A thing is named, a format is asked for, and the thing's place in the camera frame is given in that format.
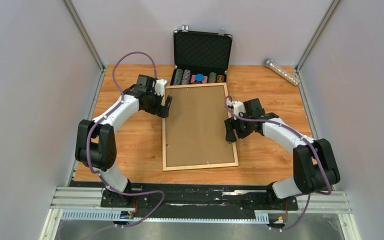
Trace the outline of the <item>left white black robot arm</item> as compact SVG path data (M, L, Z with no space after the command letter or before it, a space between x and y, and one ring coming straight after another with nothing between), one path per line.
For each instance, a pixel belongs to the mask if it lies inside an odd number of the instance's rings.
M168 81L140 74L137 82L121 92L117 101L100 116L78 124L75 160L99 176L105 188L114 193L120 206L129 206L133 197L130 180L116 164L115 134L128 118L144 111L160 118L169 116L172 96L165 95Z

